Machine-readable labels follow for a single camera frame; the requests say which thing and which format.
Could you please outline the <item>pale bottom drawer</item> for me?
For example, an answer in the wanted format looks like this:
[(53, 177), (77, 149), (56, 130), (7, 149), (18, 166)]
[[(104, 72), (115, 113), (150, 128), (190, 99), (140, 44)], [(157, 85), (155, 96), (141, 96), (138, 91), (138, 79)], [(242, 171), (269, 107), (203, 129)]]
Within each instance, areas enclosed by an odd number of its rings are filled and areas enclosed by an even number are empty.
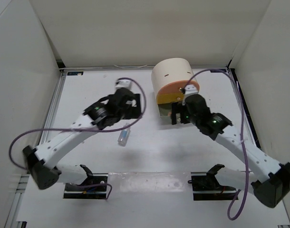
[(159, 110), (159, 115), (160, 115), (160, 124), (161, 125), (172, 125), (171, 124), (171, 117), (167, 116), (168, 112), (171, 111), (171, 103), (158, 105), (158, 110)]

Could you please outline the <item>yellow drawer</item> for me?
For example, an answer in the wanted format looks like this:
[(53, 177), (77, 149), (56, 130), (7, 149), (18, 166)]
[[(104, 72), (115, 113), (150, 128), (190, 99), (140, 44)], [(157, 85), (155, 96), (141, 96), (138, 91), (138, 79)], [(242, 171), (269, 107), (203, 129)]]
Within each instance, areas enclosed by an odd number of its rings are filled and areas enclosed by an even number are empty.
[(180, 102), (184, 98), (182, 93), (158, 94), (156, 96), (156, 103), (159, 105), (170, 104), (173, 102)]

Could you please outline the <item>clear bottle blue label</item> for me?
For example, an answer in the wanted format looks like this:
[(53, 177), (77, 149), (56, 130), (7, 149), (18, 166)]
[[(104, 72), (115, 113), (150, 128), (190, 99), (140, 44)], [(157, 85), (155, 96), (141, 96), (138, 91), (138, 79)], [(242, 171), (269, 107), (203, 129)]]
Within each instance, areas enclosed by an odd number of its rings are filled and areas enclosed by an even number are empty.
[(118, 138), (118, 140), (117, 140), (118, 145), (123, 146), (123, 147), (126, 146), (126, 143), (127, 143), (127, 141), (128, 141), (129, 135), (130, 135), (130, 128), (131, 128), (131, 127), (128, 127), (128, 125), (129, 125), (128, 123), (126, 123), (126, 124), (124, 125), (125, 129), (123, 129), (123, 130), (121, 131), (121, 133), (120, 133), (120, 135), (119, 135), (119, 138)]

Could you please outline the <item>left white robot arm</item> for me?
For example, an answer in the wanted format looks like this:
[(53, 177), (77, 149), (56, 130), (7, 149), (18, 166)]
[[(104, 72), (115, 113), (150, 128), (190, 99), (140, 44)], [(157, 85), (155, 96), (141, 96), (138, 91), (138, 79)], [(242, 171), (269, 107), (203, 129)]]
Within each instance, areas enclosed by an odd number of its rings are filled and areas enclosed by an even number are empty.
[(27, 146), (23, 156), (28, 172), (40, 190), (57, 182), (78, 185), (88, 190), (93, 173), (85, 165), (64, 165), (60, 160), (87, 138), (121, 120), (138, 119), (141, 115), (140, 94), (120, 88), (86, 108), (67, 130), (60, 130), (50, 141), (35, 148)]

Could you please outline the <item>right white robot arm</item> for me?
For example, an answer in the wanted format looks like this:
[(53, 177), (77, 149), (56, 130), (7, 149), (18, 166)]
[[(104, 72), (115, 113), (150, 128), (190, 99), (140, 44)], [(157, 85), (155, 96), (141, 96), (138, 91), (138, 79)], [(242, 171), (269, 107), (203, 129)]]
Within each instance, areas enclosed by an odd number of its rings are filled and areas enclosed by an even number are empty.
[(202, 134), (232, 152), (247, 165), (247, 174), (216, 164), (206, 173), (206, 184), (212, 190), (221, 186), (244, 189), (268, 208), (274, 208), (290, 192), (290, 163), (282, 164), (265, 154), (238, 132), (232, 122), (221, 113), (212, 113), (205, 99), (194, 94), (184, 102), (171, 104), (172, 124), (192, 123)]

